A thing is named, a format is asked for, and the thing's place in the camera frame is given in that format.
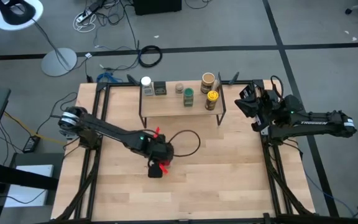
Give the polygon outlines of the white power strip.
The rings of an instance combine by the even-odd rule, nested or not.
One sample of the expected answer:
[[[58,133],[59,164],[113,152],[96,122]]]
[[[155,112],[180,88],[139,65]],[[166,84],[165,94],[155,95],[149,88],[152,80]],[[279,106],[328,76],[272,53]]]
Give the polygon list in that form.
[[[96,28],[96,15],[89,9],[79,13],[73,20],[73,28],[79,33],[88,33]]]

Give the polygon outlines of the black computer case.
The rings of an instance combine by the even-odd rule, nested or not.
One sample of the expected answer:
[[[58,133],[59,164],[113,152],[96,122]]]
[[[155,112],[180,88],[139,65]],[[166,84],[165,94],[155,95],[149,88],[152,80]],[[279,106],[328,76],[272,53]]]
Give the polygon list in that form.
[[[138,16],[177,12],[182,9],[182,0],[133,0],[133,6]]]

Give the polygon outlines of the white floor lamp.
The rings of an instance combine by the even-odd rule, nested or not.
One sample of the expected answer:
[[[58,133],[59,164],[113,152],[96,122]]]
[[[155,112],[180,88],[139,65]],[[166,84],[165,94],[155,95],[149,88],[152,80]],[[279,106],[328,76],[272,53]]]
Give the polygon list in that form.
[[[40,0],[0,0],[0,29],[18,31],[36,26],[52,51],[41,62],[41,70],[49,77],[60,77],[72,71],[77,64],[76,52],[70,48],[58,48],[39,24],[44,13]]]

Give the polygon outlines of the tan-lid furikake jar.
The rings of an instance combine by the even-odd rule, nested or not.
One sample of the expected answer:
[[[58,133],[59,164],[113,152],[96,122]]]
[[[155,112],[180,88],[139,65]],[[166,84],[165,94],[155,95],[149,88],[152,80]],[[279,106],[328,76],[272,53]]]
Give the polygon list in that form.
[[[207,94],[212,90],[212,87],[215,82],[215,76],[213,73],[204,73],[201,79],[201,87],[200,90],[202,93]]]

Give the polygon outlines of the dark green spice tin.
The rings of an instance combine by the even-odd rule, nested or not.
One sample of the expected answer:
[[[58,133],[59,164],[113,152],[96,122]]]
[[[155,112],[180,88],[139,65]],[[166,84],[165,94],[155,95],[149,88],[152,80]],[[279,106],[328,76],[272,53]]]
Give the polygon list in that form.
[[[155,95],[166,95],[167,94],[167,87],[166,82],[154,82],[154,93]]]

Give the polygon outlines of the yellow-lid brown spice bottle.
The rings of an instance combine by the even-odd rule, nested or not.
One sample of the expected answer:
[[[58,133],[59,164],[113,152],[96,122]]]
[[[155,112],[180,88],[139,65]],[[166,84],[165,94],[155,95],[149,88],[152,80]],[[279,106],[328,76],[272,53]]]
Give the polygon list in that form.
[[[207,110],[214,110],[216,103],[219,99],[219,93],[215,90],[211,90],[206,95],[205,108]]]

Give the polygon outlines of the white-lid bagel sesame jar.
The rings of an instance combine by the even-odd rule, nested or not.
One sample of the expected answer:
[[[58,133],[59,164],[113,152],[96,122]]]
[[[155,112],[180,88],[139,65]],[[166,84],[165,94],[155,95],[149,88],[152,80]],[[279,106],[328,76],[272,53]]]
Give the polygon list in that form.
[[[152,81],[150,77],[142,77],[141,80],[142,90],[145,96],[153,96],[154,90],[152,87]]]

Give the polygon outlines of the green-lid oregano jar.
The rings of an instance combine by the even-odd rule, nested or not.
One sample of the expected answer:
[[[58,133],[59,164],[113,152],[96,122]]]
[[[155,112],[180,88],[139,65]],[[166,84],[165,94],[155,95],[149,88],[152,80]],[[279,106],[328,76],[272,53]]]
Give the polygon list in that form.
[[[183,105],[193,106],[194,90],[192,88],[185,88],[183,91]]]

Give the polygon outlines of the white box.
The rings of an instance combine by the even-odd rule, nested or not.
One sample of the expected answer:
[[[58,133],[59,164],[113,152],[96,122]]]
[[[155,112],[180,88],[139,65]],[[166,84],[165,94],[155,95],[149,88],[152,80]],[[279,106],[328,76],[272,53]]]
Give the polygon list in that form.
[[[18,184],[12,184],[7,192],[4,208],[18,207],[43,207],[47,204],[48,190],[43,189],[40,184],[36,184],[39,178],[33,179],[35,175],[52,177],[54,166],[44,165],[21,165],[17,170],[25,172],[25,176],[20,176]]]

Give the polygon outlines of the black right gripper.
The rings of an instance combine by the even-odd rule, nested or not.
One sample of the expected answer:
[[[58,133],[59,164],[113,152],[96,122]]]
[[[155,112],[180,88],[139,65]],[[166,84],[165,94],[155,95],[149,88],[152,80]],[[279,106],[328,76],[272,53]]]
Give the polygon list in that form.
[[[283,118],[281,95],[275,90],[264,90],[256,100],[235,100],[237,107],[246,117],[257,117],[260,120],[280,120]]]

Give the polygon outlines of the black power adapter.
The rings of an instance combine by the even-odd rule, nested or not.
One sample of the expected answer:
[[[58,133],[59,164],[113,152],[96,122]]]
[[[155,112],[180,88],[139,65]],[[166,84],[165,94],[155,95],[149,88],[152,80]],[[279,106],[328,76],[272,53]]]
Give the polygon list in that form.
[[[40,137],[38,136],[31,136],[28,138],[25,146],[23,147],[23,153],[33,153],[35,152],[38,144],[40,142]]]

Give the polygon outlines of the wooden shelf black metal legs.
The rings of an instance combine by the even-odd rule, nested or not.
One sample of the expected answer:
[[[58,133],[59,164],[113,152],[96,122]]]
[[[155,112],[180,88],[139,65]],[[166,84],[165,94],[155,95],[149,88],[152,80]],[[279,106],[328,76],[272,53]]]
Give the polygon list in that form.
[[[200,90],[201,80],[166,82],[166,95],[154,94],[153,96],[145,96],[141,86],[139,91],[139,117],[143,127],[147,127],[147,120],[149,118],[201,115],[215,115],[217,124],[220,125],[226,114],[226,102],[221,76],[219,74],[214,76],[215,79],[221,81],[221,91],[214,110],[207,110],[205,108],[207,94],[202,93]],[[175,85],[177,83],[182,83],[184,89],[192,88],[194,90],[193,106],[183,105],[183,93],[181,95],[175,93]]]

